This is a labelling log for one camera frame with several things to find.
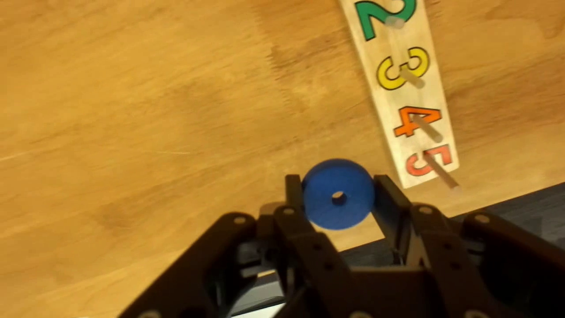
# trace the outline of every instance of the hole in washer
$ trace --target hole in washer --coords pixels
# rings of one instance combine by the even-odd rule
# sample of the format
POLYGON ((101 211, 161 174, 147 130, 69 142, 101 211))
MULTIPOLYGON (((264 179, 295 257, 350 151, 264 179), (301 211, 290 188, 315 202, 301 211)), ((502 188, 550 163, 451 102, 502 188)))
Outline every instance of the hole in washer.
POLYGON ((334 204, 345 204, 348 201, 348 195, 345 190, 334 190, 332 201, 334 201, 334 204))

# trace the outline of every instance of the blue ring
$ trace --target blue ring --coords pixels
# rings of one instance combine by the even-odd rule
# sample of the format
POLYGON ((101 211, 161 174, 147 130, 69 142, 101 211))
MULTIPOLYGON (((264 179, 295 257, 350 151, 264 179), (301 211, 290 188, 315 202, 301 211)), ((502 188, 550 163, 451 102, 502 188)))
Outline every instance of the blue ring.
POLYGON ((345 229, 375 209, 371 174, 354 160, 331 158, 315 165, 302 181, 306 215, 322 227, 345 229))

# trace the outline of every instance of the yellow number 3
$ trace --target yellow number 3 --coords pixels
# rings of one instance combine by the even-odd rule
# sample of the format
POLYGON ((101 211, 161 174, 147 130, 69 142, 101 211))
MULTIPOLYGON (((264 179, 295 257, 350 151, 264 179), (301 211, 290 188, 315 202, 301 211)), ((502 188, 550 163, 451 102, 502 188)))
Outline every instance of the yellow number 3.
POLYGON ((412 66, 410 61, 405 61, 399 65, 399 72, 396 77, 389 75, 389 70, 394 66, 392 56, 387 56, 378 66, 377 66, 377 80, 385 89, 398 89, 407 82, 407 77, 403 75, 403 70, 412 72, 417 77, 422 77, 430 68, 430 54, 424 47, 410 47, 408 49, 410 59, 419 59, 419 65, 412 66))

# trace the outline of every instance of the white wooden board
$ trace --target white wooden board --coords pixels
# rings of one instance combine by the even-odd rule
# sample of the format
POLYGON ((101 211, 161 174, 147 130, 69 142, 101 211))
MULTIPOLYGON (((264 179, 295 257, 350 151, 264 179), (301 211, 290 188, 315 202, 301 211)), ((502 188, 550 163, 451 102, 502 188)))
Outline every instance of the white wooden board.
POLYGON ((444 169, 458 169, 460 156, 424 1, 341 0, 341 4, 403 186, 438 176, 424 160, 424 149, 444 169), (415 114, 437 128, 442 141, 430 137, 412 119, 415 114))

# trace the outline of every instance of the wood grain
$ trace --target wood grain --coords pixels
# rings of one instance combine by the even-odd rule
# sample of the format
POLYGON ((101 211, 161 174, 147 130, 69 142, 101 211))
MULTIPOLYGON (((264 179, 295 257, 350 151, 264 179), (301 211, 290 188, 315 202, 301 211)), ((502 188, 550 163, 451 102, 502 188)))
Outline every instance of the wood grain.
MULTIPOLYGON (((435 0, 463 188, 565 178, 565 4, 435 0)), ((0 0, 0 315, 115 315, 214 218, 350 156, 394 174, 338 1, 0 0)), ((368 218, 339 248, 382 236, 368 218)))

